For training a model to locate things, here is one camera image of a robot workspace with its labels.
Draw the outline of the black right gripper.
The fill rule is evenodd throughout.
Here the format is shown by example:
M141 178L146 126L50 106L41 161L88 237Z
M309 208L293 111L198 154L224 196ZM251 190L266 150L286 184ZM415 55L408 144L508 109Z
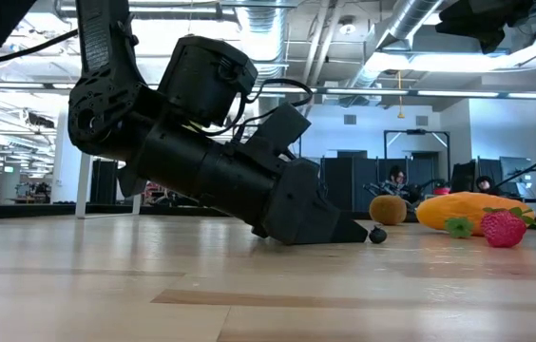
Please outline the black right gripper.
M458 0L439 13L439 33L468 36L492 53L505 38L504 26L526 20L533 0Z

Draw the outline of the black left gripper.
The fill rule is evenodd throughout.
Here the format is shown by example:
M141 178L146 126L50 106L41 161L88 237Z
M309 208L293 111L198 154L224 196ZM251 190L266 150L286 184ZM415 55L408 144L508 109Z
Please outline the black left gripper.
M367 239L368 230L354 220L352 212L331 207L319 195L318 170L316 163L306 159L285 165L253 227L256 236L286 245L362 243Z

